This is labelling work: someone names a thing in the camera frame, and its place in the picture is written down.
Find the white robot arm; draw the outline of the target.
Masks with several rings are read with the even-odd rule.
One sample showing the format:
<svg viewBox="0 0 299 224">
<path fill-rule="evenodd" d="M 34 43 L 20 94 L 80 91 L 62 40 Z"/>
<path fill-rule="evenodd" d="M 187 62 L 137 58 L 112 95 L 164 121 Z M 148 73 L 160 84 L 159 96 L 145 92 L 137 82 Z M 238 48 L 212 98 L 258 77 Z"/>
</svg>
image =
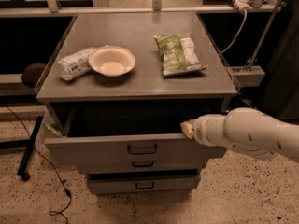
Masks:
<svg viewBox="0 0 299 224">
<path fill-rule="evenodd" d="M 256 109 L 242 107 L 227 115 L 208 114 L 184 121 L 180 127 L 201 145 L 224 147 L 261 160 L 280 154 L 299 162 L 299 126 Z"/>
</svg>

